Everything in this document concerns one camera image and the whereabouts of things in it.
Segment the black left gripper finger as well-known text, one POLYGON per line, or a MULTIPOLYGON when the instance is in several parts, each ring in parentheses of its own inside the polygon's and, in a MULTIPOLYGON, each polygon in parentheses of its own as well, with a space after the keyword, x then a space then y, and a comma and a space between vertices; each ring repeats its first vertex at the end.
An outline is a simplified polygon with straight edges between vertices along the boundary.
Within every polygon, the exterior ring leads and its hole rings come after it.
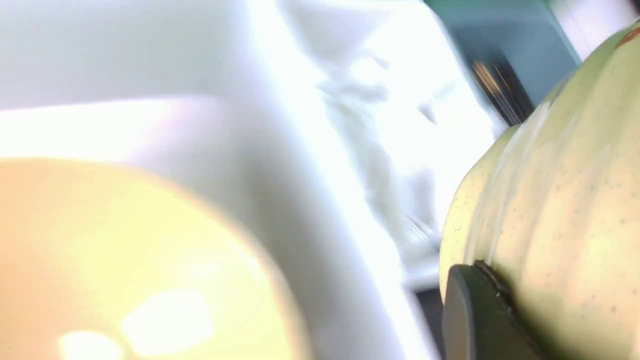
POLYGON ((442 335, 446 360, 544 360, 522 325, 506 282, 486 262, 448 272, 442 335))

